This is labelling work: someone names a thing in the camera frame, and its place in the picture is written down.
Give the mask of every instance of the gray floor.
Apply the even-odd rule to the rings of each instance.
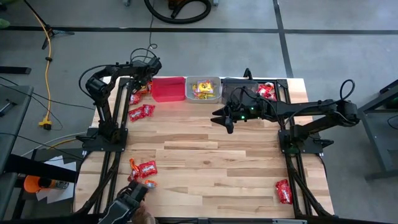
[[[131,7],[118,0],[31,3],[53,26],[149,27],[151,19],[141,0],[133,0]],[[398,29],[395,0],[280,0],[279,4],[286,29]],[[164,0],[156,0],[156,8],[169,14]],[[182,17],[201,9],[200,4],[192,3],[182,11]],[[21,2],[0,17],[14,25],[38,25]],[[175,26],[155,20],[154,27]],[[208,18],[183,27],[274,29],[277,24],[272,0],[220,0]],[[102,63],[125,62],[132,49],[148,46],[148,38],[149,33],[144,32],[78,32],[56,38],[50,69],[52,98],[90,106],[91,100],[77,87],[82,71]],[[350,100],[361,106],[397,79],[396,35],[287,35],[286,39],[294,77],[305,79],[310,100],[337,99],[341,82],[352,78],[356,90]],[[4,77],[32,85],[36,93],[46,95],[47,51],[40,49],[43,40],[42,32],[0,31],[0,64],[31,67],[28,76]],[[255,77],[286,77],[277,34],[153,33],[152,42],[159,45],[155,53],[164,66],[159,75],[240,77],[249,67]],[[37,127],[45,109],[32,101],[20,135],[44,142],[81,132],[93,115],[90,110],[56,104],[52,111],[63,123],[61,131]],[[379,166],[363,126],[332,128],[322,136],[335,140],[325,152],[335,213],[344,218],[398,223],[398,178],[364,180],[364,175],[378,171]],[[14,153],[22,154],[34,146],[19,139]]]

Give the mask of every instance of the yellow extension cord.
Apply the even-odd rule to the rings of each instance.
[[[33,15],[36,17],[37,21],[42,26],[44,34],[47,38],[47,41],[49,42],[49,58],[51,58],[51,40],[50,40],[49,34],[45,30],[45,27],[44,27],[44,24],[42,23],[42,21],[36,16],[36,14],[33,13]],[[43,121],[39,122],[39,126],[43,126],[45,124],[49,124],[49,125],[52,124],[52,122],[50,121],[51,94],[50,94],[50,87],[49,87],[49,67],[50,67],[50,61],[48,60],[47,66],[45,67],[45,85],[47,87],[47,93],[49,94],[49,103],[48,103],[48,107],[47,107],[47,109],[48,109],[47,114],[43,118]]]
[[[72,142],[72,141],[76,141],[76,140],[77,139],[74,138],[74,139],[68,139],[68,140],[60,141],[60,142],[50,146],[48,149],[53,149],[54,147],[57,147],[59,145],[62,145],[62,144],[68,143],[68,142]]]

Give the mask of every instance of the wooden table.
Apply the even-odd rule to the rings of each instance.
[[[303,79],[288,79],[288,84],[292,103],[308,101]],[[117,88],[109,97],[112,110],[116,92]],[[127,124],[129,137],[121,156],[115,194],[128,184],[129,159],[133,157],[137,163],[156,160],[158,174],[150,179],[158,187],[146,196],[147,207],[155,217],[294,217],[292,206],[280,204],[275,190],[277,181],[287,179],[277,123],[260,119],[240,122],[235,124],[233,134],[227,134],[224,127],[210,122],[211,112],[223,105],[156,103],[151,96],[138,106],[143,103],[156,105],[154,115]],[[98,125],[97,120],[96,113],[93,126]],[[312,118],[295,120],[305,124]],[[93,152],[83,163],[76,185],[75,210],[97,187],[103,157],[103,152]],[[320,159],[304,154],[303,164],[308,188],[326,211],[333,213]],[[104,192],[101,209],[108,188]],[[304,212],[300,190],[298,195]]]

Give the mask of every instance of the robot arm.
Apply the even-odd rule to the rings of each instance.
[[[124,65],[107,66],[94,73],[86,83],[86,89],[94,100],[99,114],[98,134],[110,143],[117,143],[120,140],[118,124],[113,121],[108,98],[115,87],[116,80],[122,76],[130,76],[134,81],[129,88],[133,93],[147,85],[152,77],[162,68],[160,58],[153,57],[148,63],[135,60]],[[111,77],[107,84],[101,80],[103,77]]]
[[[211,121],[225,126],[228,133],[233,132],[233,123],[249,119],[266,119],[271,122],[281,122],[293,116],[325,115],[306,125],[290,127],[290,138],[304,141],[311,134],[334,127],[351,127],[359,123],[357,107],[345,100],[325,100],[309,103],[285,103],[270,101],[258,93],[242,88],[240,94],[232,95],[224,108],[213,112],[219,117]]]

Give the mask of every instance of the gray bin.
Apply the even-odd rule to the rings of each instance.
[[[192,85],[197,84],[200,80],[211,80],[214,84],[215,97],[207,100],[199,100],[195,98],[192,92]],[[185,97],[189,103],[220,103],[221,100],[221,79],[219,77],[187,77],[185,79]]]

